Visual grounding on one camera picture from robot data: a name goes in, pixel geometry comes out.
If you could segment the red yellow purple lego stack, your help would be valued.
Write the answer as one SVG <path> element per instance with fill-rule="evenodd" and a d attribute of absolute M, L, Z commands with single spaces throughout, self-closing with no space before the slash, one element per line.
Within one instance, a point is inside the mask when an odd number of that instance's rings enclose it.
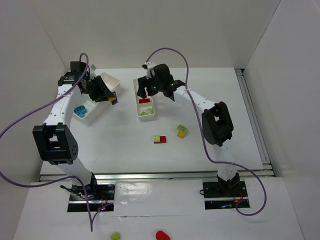
<path fill-rule="evenodd" d="M 115 91 L 113 92 L 113 96 L 108 98 L 108 101 L 109 101 L 112 105 L 115 105 L 115 104 L 118 103 L 118 97 L 117 97 L 117 94 L 116 94 Z"/>

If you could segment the red lego brick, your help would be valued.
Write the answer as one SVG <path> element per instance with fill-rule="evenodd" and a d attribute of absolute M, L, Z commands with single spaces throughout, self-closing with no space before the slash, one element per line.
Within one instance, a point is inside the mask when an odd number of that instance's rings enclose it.
<path fill-rule="evenodd" d="M 139 104 L 146 104 L 146 103 L 150 103 L 152 100 L 150 98 L 142 98 L 138 100 Z"/>

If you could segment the teal arched lego brick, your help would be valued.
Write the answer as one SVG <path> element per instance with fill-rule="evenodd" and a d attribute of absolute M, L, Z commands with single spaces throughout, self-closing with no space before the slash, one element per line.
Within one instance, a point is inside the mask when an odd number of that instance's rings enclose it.
<path fill-rule="evenodd" d="M 84 105 L 80 105 L 80 106 L 74 108 L 74 113 L 76 115 L 80 115 L 80 114 L 84 115 L 84 114 L 87 113 L 87 109 L 86 109 L 86 107 Z"/>

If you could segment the lime lego brick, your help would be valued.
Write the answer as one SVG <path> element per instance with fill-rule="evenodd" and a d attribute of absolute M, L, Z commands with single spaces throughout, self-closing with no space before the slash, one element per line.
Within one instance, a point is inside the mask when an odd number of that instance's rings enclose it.
<path fill-rule="evenodd" d="M 139 115 L 140 116 L 148 116 L 148 115 L 152 115 L 153 114 L 153 110 L 152 108 L 148 108 L 143 110 Z"/>

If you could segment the lime and red lego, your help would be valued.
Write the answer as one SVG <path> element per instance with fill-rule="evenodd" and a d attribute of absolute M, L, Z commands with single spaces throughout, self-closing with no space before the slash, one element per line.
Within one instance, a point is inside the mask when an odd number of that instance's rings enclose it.
<path fill-rule="evenodd" d="M 153 143 L 154 144 L 163 144 L 167 142 L 167 138 L 164 135 L 154 135 L 153 136 Z"/>

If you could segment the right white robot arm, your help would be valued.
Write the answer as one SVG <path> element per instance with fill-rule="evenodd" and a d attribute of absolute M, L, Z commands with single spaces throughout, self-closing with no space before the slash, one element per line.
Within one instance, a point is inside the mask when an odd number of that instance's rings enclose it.
<path fill-rule="evenodd" d="M 164 63 L 157 65 L 147 61 L 142 68 L 146 75 L 137 79 L 137 95 L 145 99 L 163 93 L 172 101 L 195 111 L 203 142 L 213 147 L 215 157 L 211 162 L 219 165 L 218 186 L 222 193 L 230 192 L 240 182 L 240 176 L 230 146 L 234 125 L 227 105 L 222 101 L 207 100 L 188 88 L 185 82 L 175 80 Z"/>

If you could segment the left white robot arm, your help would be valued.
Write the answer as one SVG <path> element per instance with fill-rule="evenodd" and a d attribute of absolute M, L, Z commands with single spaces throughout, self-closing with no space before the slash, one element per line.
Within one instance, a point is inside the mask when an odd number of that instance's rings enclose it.
<path fill-rule="evenodd" d="M 79 145 L 70 130 L 74 109 L 82 94 L 87 94 L 94 102 L 115 101 L 114 87 L 106 84 L 101 76 L 92 80 L 84 78 L 87 89 L 75 86 L 78 76 L 65 75 L 58 81 L 58 101 L 42 125 L 34 126 L 32 134 L 43 161 L 58 167 L 67 176 L 73 176 L 70 192 L 76 195 L 100 193 L 95 175 L 89 171 L 78 157 Z"/>

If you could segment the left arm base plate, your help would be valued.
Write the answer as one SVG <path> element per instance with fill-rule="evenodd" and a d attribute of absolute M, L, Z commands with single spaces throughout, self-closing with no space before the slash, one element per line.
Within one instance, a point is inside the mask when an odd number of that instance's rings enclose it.
<path fill-rule="evenodd" d="M 67 212 L 79 213 L 87 211 L 86 197 L 82 189 L 79 189 L 74 185 L 72 185 L 72 187 L 60 185 L 60 188 L 69 192 Z M 97 212 L 100 209 L 101 212 L 113 212 L 115 192 L 115 184 L 97 185 L 96 193 L 88 193 L 90 211 Z"/>

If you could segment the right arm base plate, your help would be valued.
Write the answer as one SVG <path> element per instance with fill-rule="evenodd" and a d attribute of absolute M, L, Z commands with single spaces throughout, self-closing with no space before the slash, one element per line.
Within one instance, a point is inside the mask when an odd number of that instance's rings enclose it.
<path fill-rule="evenodd" d="M 217 181 L 203 182 L 199 194 L 204 198 L 205 210 L 250 208 L 247 187 L 240 181 L 232 190 L 223 193 Z"/>

